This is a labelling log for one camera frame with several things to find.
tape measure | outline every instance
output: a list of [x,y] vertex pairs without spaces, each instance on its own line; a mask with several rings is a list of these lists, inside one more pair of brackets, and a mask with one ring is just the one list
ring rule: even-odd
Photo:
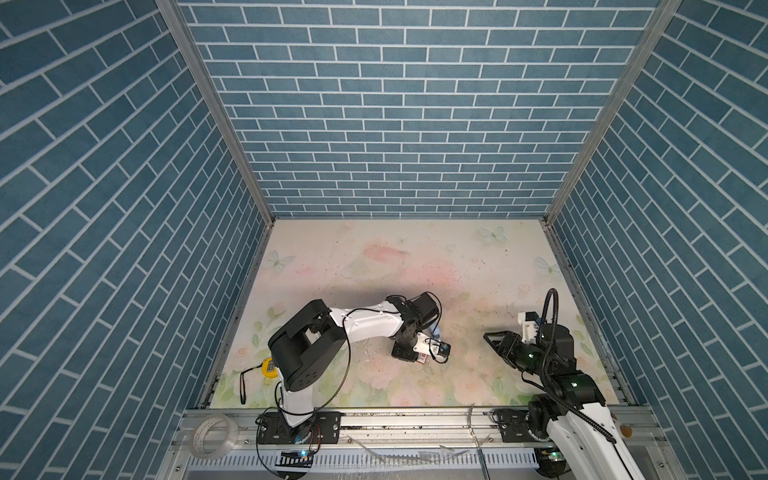
[[268,379],[274,379],[277,377],[277,368],[275,367],[274,362],[272,362],[272,357],[264,359],[264,361],[261,363],[261,372]]

brick wallpaper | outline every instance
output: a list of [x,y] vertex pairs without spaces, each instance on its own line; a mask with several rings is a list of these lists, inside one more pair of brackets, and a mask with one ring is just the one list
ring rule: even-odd
[[181,3],[278,217],[434,218],[540,217],[657,0]]
[[0,3],[0,478],[144,478],[262,229],[152,0]]
[[766,25],[684,0],[555,224],[689,478],[766,478]]

table surface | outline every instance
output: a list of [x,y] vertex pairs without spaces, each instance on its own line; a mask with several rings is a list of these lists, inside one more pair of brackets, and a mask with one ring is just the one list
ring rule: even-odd
[[[367,306],[388,295],[425,291],[442,301],[445,365],[403,362],[392,340],[352,345],[352,366],[335,407],[525,405],[538,390],[504,364],[483,333],[519,333],[517,313],[538,311],[547,291],[560,293],[559,323],[571,330],[578,367],[609,403],[616,395],[573,297],[536,220],[278,220],[229,351],[211,408],[274,406],[275,379],[260,369],[267,341],[310,300],[339,308]],[[314,402],[336,390],[347,348],[314,384]]]

metal corner post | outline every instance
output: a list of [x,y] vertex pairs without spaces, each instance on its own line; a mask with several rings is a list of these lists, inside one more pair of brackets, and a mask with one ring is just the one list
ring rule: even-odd
[[674,13],[677,12],[677,8],[680,6],[682,0],[660,0],[659,5],[654,10],[654,13],[648,19],[648,23],[643,32],[643,36],[637,43],[637,46],[632,50],[627,64],[624,66],[624,70],[621,71],[621,75],[616,80],[616,85],[613,91],[608,96],[608,100],[605,102],[602,110],[598,114],[598,118],[594,121],[592,130],[589,131],[587,137],[584,139],[584,143],[581,145],[581,149],[576,154],[571,169],[565,175],[563,183],[560,189],[555,194],[552,203],[547,209],[545,214],[545,220],[547,223],[552,224],[554,219],[563,209],[565,202],[568,200],[568,196],[576,187],[576,183],[581,174],[589,165],[592,155],[597,150],[598,145],[603,140],[608,128],[613,123],[616,114],[619,112],[619,108],[624,103],[624,100],[629,95],[632,85],[640,76],[643,71],[645,62],[650,58],[650,54],[653,53],[656,44],[661,39],[661,35],[664,30],[667,29]]
[[187,63],[187,67],[190,69],[192,78],[194,79],[197,88],[200,89],[200,93],[203,95],[203,100],[210,110],[211,116],[213,116],[216,126],[219,128],[221,137],[224,139],[224,143],[227,144],[227,148],[232,154],[237,170],[240,175],[243,176],[243,180],[250,192],[253,201],[256,203],[259,212],[264,217],[264,221],[267,226],[271,226],[275,218],[270,210],[270,205],[266,202],[266,198],[261,192],[261,188],[256,180],[256,176],[253,174],[253,168],[251,168],[248,162],[243,145],[240,143],[240,139],[235,134],[234,126],[230,121],[230,117],[227,114],[227,110],[224,109],[224,105],[221,102],[221,98],[217,93],[216,86],[213,79],[208,73],[208,69],[205,66],[202,55],[197,49],[197,44],[192,37],[192,31],[187,25],[187,21],[184,20],[184,14],[181,12],[181,8],[177,0],[156,0],[157,7],[160,9],[160,14],[163,15],[163,20],[168,25],[170,35],[176,41],[176,46],[181,52],[181,56]]

floral tabletop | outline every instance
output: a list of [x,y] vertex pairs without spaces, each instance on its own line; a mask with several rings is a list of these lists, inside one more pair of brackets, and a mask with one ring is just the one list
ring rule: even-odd
[[[335,407],[525,405],[535,387],[522,382],[483,340],[518,331],[517,312],[538,311],[551,287],[559,323],[571,330],[578,367],[617,403],[594,344],[536,220],[278,220],[217,386],[211,408],[274,406],[276,379],[261,369],[267,341],[310,300],[339,308],[372,305],[388,295],[425,291],[442,301],[445,365],[392,357],[392,340],[352,344],[352,366]],[[314,384],[325,402],[344,374],[347,348]]]

